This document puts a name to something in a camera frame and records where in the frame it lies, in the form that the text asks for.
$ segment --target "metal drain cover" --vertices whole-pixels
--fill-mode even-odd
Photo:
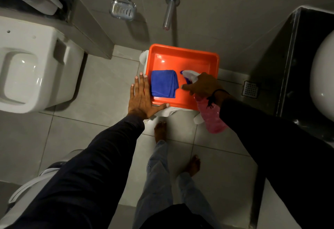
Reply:
[[[256,83],[245,81],[244,90],[242,92],[243,96],[257,98],[257,94],[259,92],[259,87]]]

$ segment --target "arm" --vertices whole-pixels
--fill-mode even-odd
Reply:
[[[8,228],[107,228],[127,182],[143,120],[168,105],[152,107],[147,77],[130,88],[129,113],[102,131],[45,185]]]
[[[210,88],[201,91],[209,96],[222,88],[211,78],[206,83]],[[226,92],[214,96],[221,107],[220,118],[236,132],[299,225],[307,228],[329,222],[334,149],[294,123],[268,116]]]

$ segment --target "foot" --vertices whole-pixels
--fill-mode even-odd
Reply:
[[[201,160],[197,155],[194,155],[187,165],[184,172],[188,172],[191,177],[193,177],[201,168]]]
[[[154,137],[155,142],[159,142],[160,140],[166,141],[167,136],[167,124],[166,122],[158,122],[158,124],[154,128]]]

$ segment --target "black bracelet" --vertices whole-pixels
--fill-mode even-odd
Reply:
[[[226,93],[228,93],[226,90],[224,90],[224,89],[216,89],[216,90],[214,90],[213,91],[213,93],[211,94],[211,96],[209,96],[208,98],[207,98],[207,100],[209,100],[208,101],[208,105],[207,105],[207,107],[206,108],[212,108],[213,106],[212,106],[212,104],[214,103],[214,99],[215,99],[215,97],[214,97],[214,94],[215,94],[215,92],[217,92],[217,91],[223,91],[223,92],[226,92]]]

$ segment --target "wall-mounted tap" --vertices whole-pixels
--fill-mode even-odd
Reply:
[[[162,28],[168,31],[172,23],[174,9],[180,4],[180,0],[166,0],[166,3],[168,6],[167,6],[165,20],[164,20],[164,24],[162,25]]]

